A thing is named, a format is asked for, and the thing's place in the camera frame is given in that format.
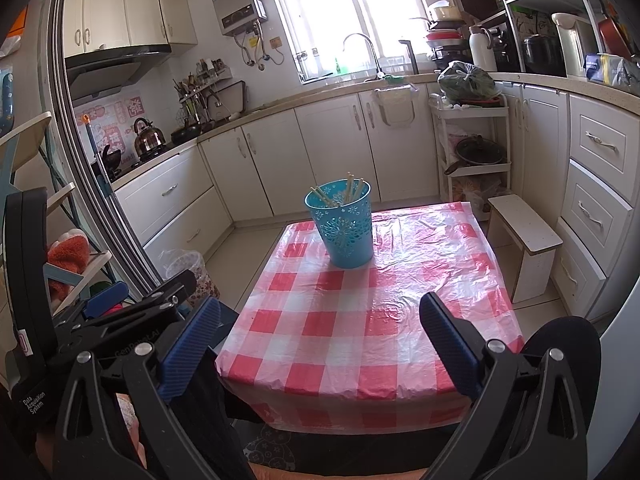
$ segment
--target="range hood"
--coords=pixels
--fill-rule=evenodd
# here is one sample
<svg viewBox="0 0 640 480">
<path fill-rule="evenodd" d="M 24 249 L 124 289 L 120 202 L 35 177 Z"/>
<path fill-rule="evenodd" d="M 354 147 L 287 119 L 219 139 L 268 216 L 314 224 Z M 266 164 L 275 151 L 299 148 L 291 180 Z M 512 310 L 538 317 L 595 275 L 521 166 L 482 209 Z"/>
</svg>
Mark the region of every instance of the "range hood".
<svg viewBox="0 0 640 480">
<path fill-rule="evenodd" d="M 167 44 L 121 46 L 65 58 L 73 106 L 119 92 L 137 83 L 171 54 Z"/>
</svg>

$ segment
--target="electric kettle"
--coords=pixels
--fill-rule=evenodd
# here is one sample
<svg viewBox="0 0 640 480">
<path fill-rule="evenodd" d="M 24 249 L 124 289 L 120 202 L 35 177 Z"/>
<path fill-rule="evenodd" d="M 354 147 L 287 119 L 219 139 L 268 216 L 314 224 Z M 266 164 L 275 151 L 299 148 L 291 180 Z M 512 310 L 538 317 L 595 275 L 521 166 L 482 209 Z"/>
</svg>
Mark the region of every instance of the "electric kettle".
<svg viewBox="0 0 640 480">
<path fill-rule="evenodd" d="M 138 131 L 139 122 L 145 125 L 141 131 Z M 162 130 L 155 128 L 153 123 L 147 121 L 144 117 L 136 119 L 136 122 L 133 123 L 133 131 L 136 134 L 136 140 L 133 145 L 140 158 L 148 157 L 164 145 Z"/>
</svg>

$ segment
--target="table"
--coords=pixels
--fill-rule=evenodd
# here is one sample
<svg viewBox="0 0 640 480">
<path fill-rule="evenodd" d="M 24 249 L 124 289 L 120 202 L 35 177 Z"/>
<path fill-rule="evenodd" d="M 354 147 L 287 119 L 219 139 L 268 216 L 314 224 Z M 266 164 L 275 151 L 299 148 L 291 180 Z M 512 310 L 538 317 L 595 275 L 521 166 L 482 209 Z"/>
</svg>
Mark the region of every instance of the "table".
<svg viewBox="0 0 640 480">
<path fill-rule="evenodd" d="M 420 325 L 434 290 L 513 351 L 522 334 L 469 203 L 373 214 L 374 257 L 329 262 L 313 222 L 286 228 L 216 360 L 223 384 L 270 426 L 305 433 L 423 430 L 469 406 Z"/>
</svg>

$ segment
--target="drawer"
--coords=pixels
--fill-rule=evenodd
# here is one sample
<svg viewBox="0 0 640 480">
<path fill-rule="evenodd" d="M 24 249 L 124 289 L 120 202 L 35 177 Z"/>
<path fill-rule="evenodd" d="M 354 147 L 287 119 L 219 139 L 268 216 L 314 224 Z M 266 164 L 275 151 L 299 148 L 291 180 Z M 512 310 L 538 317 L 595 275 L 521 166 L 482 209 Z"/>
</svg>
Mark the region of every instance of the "drawer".
<svg viewBox="0 0 640 480">
<path fill-rule="evenodd" d="M 132 180 L 117 190 L 116 196 L 144 245 L 212 185 L 194 146 Z"/>
<path fill-rule="evenodd" d="M 608 276 L 625 239 L 632 207 L 590 171 L 569 163 L 562 218 Z"/>
<path fill-rule="evenodd" d="M 230 225 L 218 191 L 212 187 L 154 236 L 145 251 L 164 277 L 163 251 L 184 249 L 204 255 Z"/>
<path fill-rule="evenodd" d="M 562 246 L 556 251 L 551 278 L 571 314 L 585 317 L 607 277 L 561 218 L 558 219 L 556 232 L 562 238 Z"/>
<path fill-rule="evenodd" d="M 571 95 L 571 156 L 629 203 L 638 193 L 640 118 Z"/>
</svg>

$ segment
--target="countertop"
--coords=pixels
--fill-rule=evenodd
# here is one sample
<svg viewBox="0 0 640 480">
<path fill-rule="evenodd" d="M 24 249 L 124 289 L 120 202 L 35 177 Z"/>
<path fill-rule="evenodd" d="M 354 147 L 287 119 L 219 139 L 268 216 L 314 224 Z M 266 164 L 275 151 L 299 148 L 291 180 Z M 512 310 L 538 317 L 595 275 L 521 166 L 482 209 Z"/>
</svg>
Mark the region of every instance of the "countertop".
<svg viewBox="0 0 640 480">
<path fill-rule="evenodd" d="M 570 79 L 565 77 L 556 77 L 549 75 L 537 75 L 537 74 L 520 74 L 511 72 L 492 72 L 490 74 L 496 81 L 511 81 L 514 83 L 531 84 L 538 86 L 546 86 L 550 88 L 557 88 L 559 90 L 573 92 L 575 94 L 585 95 L 599 101 L 604 101 L 612 105 L 623 108 L 635 115 L 640 116 L 640 98 L 635 95 L 628 94 L 615 88 L 592 83 L 587 80 Z M 407 75 L 404 76 L 403 83 L 424 84 L 434 83 L 438 79 L 438 74 L 428 73 L 419 75 Z M 370 82 L 347 82 L 340 83 L 327 89 L 315 90 L 304 92 L 302 94 L 293 95 L 289 98 L 280 99 L 274 101 L 261 108 L 239 118 L 235 121 L 231 121 L 223 126 L 214 128 L 213 130 L 202 134 L 196 139 L 191 139 L 180 146 L 172 148 L 160 156 L 157 156 L 153 160 L 140 165 L 135 170 L 130 171 L 123 177 L 111 184 L 113 190 L 120 189 L 124 185 L 128 184 L 136 177 L 145 173 L 145 171 L 157 166 L 161 162 L 164 162 L 168 158 L 174 155 L 178 155 L 182 152 L 194 148 L 198 143 L 215 137 L 216 135 L 233 130 L 243 124 L 248 124 L 258 119 L 268 117 L 273 114 L 291 110 L 300 106 L 324 101 L 325 99 L 332 99 L 335 97 L 342 97 L 358 92 L 364 92 L 368 90 L 375 90 L 376 88 L 386 88 L 389 83 L 386 81 L 370 81 Z"/>
</svg>

